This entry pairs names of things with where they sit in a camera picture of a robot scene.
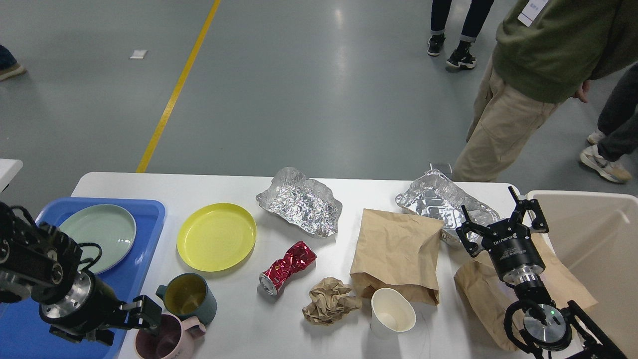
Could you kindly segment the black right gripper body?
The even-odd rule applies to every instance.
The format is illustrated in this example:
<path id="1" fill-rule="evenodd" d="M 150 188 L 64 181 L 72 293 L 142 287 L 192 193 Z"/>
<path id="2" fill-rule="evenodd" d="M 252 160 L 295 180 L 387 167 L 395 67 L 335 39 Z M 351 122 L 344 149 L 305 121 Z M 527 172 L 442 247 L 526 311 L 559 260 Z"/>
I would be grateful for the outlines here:
<path id="1" fill-rule="evenodd" d="M 509 286 L 539 280 L 545 263 L 522 223 L 493 223 L 486 232 L 486 250 L 499 279 Z"/>

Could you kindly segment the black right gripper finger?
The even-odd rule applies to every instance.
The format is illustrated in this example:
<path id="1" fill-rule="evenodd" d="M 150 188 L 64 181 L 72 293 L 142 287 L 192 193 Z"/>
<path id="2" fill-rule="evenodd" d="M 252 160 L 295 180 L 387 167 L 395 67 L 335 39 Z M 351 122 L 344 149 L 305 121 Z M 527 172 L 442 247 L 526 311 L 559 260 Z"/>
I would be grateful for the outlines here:
<path id="1" fill-rule="evenodd" d="M 484 206 L 468 210 L 465 205 L 461 205 L 461 212 L 463 219 L 455 231 L 467 253 L 475 258 L 483 251 L 481 241 L 491 224 L 491 212 L 486 211 Z"/>
<path id="2" fill-rule="evenodd" d="M 533 233 L 548 233 L 549 227 L 538 200 L 527 199 L 517 195 L 512 186 L 509 186 L 508 190 L 515 201 L 515 208 L 507 220 L 507 234 L 531 235 Z M 531 226 L 523 223 L 524 217 L 528 212 L 533 214 Z"/>

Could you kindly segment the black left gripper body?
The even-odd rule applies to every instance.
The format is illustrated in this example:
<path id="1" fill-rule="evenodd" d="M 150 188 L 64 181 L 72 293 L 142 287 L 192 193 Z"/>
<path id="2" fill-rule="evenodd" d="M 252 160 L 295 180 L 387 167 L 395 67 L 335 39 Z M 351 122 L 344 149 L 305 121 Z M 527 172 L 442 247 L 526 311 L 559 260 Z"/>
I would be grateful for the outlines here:
<path id="1" fill-rule="evenodd" d="M 55 336 L 71 343 L 92 342 L 93 330 L 123 329 L 122 304 L 125 302 L 102 279 L 80 271 L 61 300 L 39 306 L 39 316 L 50 324 L 49 332 Z"/>

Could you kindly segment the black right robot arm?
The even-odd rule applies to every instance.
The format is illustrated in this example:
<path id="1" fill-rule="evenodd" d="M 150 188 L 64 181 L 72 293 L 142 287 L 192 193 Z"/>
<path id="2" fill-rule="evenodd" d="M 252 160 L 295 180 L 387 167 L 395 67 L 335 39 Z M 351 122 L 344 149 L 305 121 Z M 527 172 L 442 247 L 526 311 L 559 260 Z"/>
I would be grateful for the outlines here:
<path id="1" fill-rule="evenodd" d="M 520 350 L 536 359 L 544 353 L 565 350 L 572 331 L 583 336 L 583 349 L 575 359 L 624 359 L 625 353 L 604 333 L 595 321 L 574 301 L 559 309 L 547 291 L 541 274 L 545 263 L 532 241 L 534 233 L 547 233 L 549 227 L 538 200 L 517 195 L 508 188 L 515 208 L 509 218 L 490 225 L 472 220 L 461 206 L 464 220 L 456 233 L 471 257 L 486 251 L 497 277 L 513 289 L 517 300 L 504 314 L 507 338 Z"/>

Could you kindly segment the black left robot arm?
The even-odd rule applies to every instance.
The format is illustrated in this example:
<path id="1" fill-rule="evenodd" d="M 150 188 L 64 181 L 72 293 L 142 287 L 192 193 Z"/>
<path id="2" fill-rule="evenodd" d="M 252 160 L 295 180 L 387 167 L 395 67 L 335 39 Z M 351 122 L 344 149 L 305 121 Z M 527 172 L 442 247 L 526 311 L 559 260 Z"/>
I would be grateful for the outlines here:
<path id="1" fill-rule="evenodd" d="M 0 205 L 1 301 L 32 298 L 49 331 L 72 343 L 113 344 L 113 329 L 160 333 L 161 307 L 146 295 L 119 300 L 82 260 L 82 244 L 48 223 L 36 224 L 22 206 Z"/>

